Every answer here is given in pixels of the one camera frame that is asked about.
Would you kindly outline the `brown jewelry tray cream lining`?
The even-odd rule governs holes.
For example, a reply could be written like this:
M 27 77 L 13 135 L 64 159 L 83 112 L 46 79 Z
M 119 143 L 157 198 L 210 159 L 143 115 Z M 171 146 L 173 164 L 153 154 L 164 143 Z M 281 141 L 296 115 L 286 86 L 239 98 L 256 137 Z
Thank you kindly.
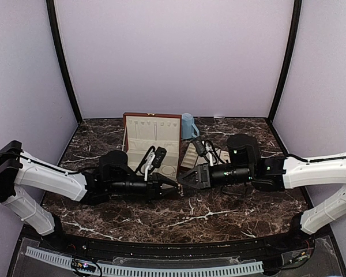
M 220 158 L 224 162 L 226 162 L 227 160 L 230 160 L 230 157 L 227 151 L 216 148 L 216 153 L 220 156 Z M 190 143 L 185 152 L 183 160 L 180 163 L 180 169 L 183 171 L 190 170 L 190 169 L 193 169 L 195 166 L 199 164 L 204 164 L 204 163 L 207 163 L 205 158 L 198 156 L 194 145 Z

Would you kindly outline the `brown jewelry box cream lining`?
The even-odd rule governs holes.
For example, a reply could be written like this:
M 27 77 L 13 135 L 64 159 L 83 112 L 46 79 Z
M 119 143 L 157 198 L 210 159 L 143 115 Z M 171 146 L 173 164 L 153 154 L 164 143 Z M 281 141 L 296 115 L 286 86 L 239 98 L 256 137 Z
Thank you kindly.
M 128 166 L 135 170 L 151 146 L 162 147 L 167 153 L 155 172 L 175 180 L 180 157 L 182 116 L 124 113 L 123 122 Z

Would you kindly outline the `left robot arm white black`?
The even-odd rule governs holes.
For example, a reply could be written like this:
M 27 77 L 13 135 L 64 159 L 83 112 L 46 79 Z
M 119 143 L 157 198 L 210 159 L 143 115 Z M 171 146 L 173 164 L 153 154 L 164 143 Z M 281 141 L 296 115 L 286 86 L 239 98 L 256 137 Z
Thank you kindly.
M 39 235 L 47 237 L 47 242 L 55 250 L 64 252 L 70 246 L 70 240 L 62 233 L 60 220 L 44 210 L 25 191 L 25 186 L 56 193 L 85 205 L 108 202 L 111 194 L 160 199 L 179 190 L 174 180 L 156 172 L 165 155 L 164 148 L 153 147 L 142 160 L 147 166 L 143 175 L 128 166 L 128 156 L 120 150 L 101 156 L 97 166 L 69 171 L 33 157 L 22 150 L 19 141 L 13 140 L 0 150 L 0 203 Z

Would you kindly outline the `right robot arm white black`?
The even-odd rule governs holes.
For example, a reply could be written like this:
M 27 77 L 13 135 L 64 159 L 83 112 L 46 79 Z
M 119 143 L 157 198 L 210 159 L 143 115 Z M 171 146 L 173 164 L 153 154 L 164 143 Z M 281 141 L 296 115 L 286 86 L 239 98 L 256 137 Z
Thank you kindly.
M 306 236 L 346 214 L 346 152 L 318 158 L 294 154 L 262 158 L 258 141 L 246 134 L 227 139 L 228 163 L 199 164 L 179 176 L 181 185 L 209 189 L 250 182 L 259 191 L 282 192 L 311 185 L 340 184 L 342 187 L 324 202 L 292 218 L 283 246 L 295 250 Z

